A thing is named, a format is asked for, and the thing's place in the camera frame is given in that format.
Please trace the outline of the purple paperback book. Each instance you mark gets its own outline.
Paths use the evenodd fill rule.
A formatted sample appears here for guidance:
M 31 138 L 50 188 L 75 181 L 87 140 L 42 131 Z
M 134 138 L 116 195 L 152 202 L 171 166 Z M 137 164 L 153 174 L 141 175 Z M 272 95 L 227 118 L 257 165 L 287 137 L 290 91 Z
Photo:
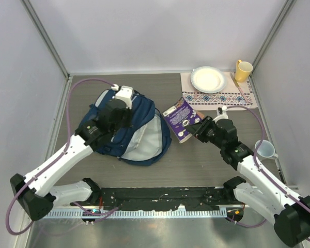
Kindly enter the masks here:
M 165 110 L 162 115 L 179 143 L 184 143 L 192 136 L 186 126 L 199 123 L 204 118 L 204 114 L 193 109 L 183 97 Z

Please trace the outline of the navy blue student backpack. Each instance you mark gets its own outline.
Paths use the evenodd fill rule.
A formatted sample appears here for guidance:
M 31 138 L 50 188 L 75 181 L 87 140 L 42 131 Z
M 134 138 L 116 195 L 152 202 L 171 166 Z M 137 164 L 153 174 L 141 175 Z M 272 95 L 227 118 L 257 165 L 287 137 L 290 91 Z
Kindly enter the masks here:
M 154 102 L 135 91 L 132 98 L 132 126 L 117 131 L 97 153 L 117 157 L 132 165 L 151 166 L 171 145 L 170 129 Z

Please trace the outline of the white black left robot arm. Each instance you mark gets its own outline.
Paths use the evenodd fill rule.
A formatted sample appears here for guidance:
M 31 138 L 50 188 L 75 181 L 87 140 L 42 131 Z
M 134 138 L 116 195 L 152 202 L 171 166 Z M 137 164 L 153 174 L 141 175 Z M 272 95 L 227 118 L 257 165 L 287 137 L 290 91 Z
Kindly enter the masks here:
M 54 207 L 54 184 L 79 161 L 107 144 L 121 128 L 132 123 L 132 100 L 110 99 L 97 115 L 78 127 L 66 145 L 27 176 L 15 174 L 10 184 L 15 200 L 32 221 Z

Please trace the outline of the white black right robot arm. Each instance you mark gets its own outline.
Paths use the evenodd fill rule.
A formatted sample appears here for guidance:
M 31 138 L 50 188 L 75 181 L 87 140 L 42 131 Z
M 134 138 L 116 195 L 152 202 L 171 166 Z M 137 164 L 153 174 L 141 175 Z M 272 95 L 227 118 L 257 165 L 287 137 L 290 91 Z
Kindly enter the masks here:
M 199 141 L 218 147 L 224 162 L 240 173 L 223 184 L 227 203 L 239 201 L 253 208 L 273 225 L 279 239 L 289 247 L 310 237 L 310 196 L 300 196 L 273 176 L 238 140 L 230 119 L 207 116 L 193 125 L 184 121 L 183 126 Z

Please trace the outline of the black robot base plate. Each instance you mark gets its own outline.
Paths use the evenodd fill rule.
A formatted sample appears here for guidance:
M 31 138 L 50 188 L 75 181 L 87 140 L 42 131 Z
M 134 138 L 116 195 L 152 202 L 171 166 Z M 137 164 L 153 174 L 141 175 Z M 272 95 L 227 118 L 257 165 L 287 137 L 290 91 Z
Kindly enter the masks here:
M 216 187 L 101 188 L 85 203 L 89 206 L 122 211 L 218 210 L 221 205 L 241 205 L 232 191 Z

